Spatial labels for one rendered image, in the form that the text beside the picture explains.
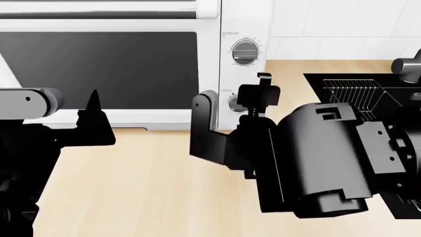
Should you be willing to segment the dark glass oven window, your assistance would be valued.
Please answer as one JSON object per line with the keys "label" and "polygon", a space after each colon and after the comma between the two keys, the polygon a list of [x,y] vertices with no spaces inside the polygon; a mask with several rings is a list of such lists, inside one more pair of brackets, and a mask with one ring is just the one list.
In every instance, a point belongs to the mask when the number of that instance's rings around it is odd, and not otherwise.
{"label": "dark glass oven window", "polygon": [[193,32],[0,32],[0,55],[25,88],[55,88],[64,108],[93,91],[104,109],[188,109],[199,91]]}

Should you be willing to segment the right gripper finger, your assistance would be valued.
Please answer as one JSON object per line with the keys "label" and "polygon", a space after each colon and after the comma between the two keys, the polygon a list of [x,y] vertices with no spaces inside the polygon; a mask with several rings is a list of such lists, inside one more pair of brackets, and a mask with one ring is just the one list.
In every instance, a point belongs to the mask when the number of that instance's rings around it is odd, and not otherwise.
{"label": "right gripper finger", "polygon": [[258,72],[259,84],[242,84],[237,95],[237,104],[248,110],[248,115],[258,117],[266,113],[268,106],[277,106],[281,89],[273,86],[272,75],[267,72]]}
{"label": "right gripper finger", "polygon": [[218,94],[213,90],[200,92],[193,98],[189,154],[227,165],[227,135],[217,132]]}

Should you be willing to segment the black kitchen sink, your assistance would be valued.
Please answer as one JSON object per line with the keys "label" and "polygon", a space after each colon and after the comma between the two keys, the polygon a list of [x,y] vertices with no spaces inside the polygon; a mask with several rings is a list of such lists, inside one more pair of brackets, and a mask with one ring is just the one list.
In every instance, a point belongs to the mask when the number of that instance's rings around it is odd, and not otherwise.
{"label": "black kitchen sink", "polygon": [[333,104],[324,84],[329,79],[371,79],[387,92],[390,112],[385,118],[364,121],[350,105],[365,153],[385,167],[376,193],[395,219],[421,220],[421,86],[403,82],[395,74],[306,74],[305,78],[322,103]]}

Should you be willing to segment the grey metal faucet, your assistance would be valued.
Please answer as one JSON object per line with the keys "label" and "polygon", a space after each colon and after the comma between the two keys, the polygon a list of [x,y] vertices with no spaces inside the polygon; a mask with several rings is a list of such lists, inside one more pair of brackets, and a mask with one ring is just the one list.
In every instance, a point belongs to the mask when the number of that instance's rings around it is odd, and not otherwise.
{"label": "grey metal faucet", "polygon": [[398,78],[410,84],[416,84],[421,78],[421,49],[412,59],[395,59],[391,71]]}

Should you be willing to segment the grey timer knob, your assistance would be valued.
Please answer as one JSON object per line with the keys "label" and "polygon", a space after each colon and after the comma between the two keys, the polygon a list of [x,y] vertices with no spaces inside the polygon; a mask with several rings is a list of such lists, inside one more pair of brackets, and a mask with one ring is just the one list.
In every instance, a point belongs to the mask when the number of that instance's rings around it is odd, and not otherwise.
{"label": "grey timer knob", "polygon": [[237,94],[233,94],[228,100],[228,107],[231,111],[240,113],[243,110],[243,106],[237,104]]}

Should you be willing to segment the white toaster oven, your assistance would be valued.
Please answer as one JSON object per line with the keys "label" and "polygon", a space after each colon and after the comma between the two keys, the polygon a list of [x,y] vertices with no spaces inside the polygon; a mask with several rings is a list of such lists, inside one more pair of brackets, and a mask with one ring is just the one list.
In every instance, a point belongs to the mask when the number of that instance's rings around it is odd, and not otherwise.
{"label": "white toaster oven", "polygon": [[[215,19],[0,19],[0,32],[193,32],[197,35],[199,91],[218,94],[217,128],[235,128],[239,116],[230,110],[228,100],[242,84],[254,84],[266,64],[274,0],[221,0]],[[232,47],[250,39],[259,47],[258,59],[240,66],[232,59]],[[6,60],[0,55],[0,88],[21,86]],[[66,109],[45,118],[34,119],[51,128],[72,128],[77,110]],[[188,109],[104,109],[114,128],[146,130],[189,130]]]}

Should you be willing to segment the grey temperature knob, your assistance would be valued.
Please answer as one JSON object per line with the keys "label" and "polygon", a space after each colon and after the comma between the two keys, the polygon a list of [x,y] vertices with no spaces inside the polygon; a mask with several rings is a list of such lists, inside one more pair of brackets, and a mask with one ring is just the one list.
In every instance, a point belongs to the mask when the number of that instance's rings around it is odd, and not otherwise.
{"label": "grey temperature knob", "polygon": [[258,59],[259,47],[251,39],[241,39],[232,47],[232,59],[237,65],[251,65]]}

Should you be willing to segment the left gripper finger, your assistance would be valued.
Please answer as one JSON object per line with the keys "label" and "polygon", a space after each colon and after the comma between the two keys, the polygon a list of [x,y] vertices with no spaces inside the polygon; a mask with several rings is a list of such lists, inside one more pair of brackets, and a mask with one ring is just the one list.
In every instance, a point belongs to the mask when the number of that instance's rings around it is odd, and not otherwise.
{"label": "left gripper finger", "polygon": [[29,120],[51,116],[64,105],[54,88],[0,88],[0,120]]}
{"label": "left gripper finger", "polygon": [[116,138],[97,90],[91,93],[86,108],[77,112],[76,128],[55,130],[55,141],[60,147],[114,145]]}

